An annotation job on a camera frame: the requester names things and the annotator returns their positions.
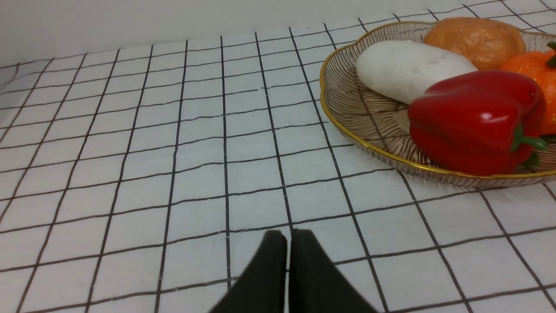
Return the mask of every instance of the fake vegetable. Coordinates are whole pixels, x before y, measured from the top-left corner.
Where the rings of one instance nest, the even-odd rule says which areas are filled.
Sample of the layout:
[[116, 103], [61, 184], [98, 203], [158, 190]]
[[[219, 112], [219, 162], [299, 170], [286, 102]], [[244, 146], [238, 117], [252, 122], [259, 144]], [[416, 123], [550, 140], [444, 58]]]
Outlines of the fake vegetable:
[[445, 169], [511, 174], [533, 149], [546, 150], [538, 138], [544, 110], [544, 95], [530, 78], [499, 70], [472, 72], [438, 82], [411, 103], [410, 135]]
[[451, 17], [438, 22], [423, 42], [469, 59], [479, 70], [495, 70], [526, 52], [519, 29], [494, 19]]
[[547, 110], [540, 122], [541, 135], [556, 134], [556, 42], [547, 44], [548, 52], [530, 51], [515, 56], [500, 69], [520, 73], [537, 82], [547, 100]]
[[361, 82], [394, 100], [410, 104], [436, 82], [476, 71], [463, 56], [412, 41], [381, 41], [356, 64]]

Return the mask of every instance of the bell pepper stem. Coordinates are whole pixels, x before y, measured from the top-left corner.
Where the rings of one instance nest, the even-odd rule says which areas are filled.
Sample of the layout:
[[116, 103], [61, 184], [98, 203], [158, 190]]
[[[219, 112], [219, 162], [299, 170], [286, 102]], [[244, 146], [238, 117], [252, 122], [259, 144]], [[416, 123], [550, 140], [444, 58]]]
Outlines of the bell pepper stem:
[[[547, 47], [556, 51], [556, 42], [550, 41], [549, 43], [547, 43]], [[556, 55], [548, 59], [547, 66], [550, 67], [551, 69], [556, 67]]]
[[539, 166], [540, 164], [540, 157], [539, 154], [536, 151], [533, 151], [533, 153], [531, 153], [531, 156], [529, 157], [529, 159], [527, 159], [527, 161], [523, 162], [523, 166], [526, 168], [534, 168]]
[[514, 141], [512, 143], [511, 151], [516, 151], [520, 144], [526, 144], [532, 146], [536, 150], [545, 151], [547, 149], [547, 143], [542, 138], [535, 138], [525, 136], [523, 134], [523, 125], [518, 124], [514, 132]]

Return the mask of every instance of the pumpkin stem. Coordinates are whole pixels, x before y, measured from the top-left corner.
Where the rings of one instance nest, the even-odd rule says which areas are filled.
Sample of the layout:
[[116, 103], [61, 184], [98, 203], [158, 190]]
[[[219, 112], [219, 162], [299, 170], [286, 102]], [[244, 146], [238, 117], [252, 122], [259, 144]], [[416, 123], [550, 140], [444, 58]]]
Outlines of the pumpkin stem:
[[[556, 42], [550, 41], [549, 43], [547, 43], [547, 47], [556, 51]], [[547, 66], [550, 67], [551, 69], [556, 67], [556, 55], [548, 59]]]

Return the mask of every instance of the white potato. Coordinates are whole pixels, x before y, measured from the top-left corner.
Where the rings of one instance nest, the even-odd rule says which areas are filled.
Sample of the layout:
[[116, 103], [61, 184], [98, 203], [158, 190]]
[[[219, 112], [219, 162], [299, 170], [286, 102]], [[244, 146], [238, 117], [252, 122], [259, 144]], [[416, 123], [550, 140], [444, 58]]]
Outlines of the white potato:
[[388, 40], [371, 45], [357, 60], [368, 88], [410, 104], [433, 84], [477, 71], [465, 57], [420, 42]]

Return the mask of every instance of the red bell pepper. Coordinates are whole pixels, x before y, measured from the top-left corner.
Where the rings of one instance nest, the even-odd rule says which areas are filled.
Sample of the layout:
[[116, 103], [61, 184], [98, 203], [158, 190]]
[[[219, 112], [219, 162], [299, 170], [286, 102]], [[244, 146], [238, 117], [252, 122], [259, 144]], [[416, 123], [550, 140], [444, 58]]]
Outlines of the red bell pepper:
[[508, 71], [476, 71], [440, 81], [415, 99], [408, 118], [413, 142], [444, 169], [473, 175], [511, 174], [546, 150], [539, 138], [542, 90]]

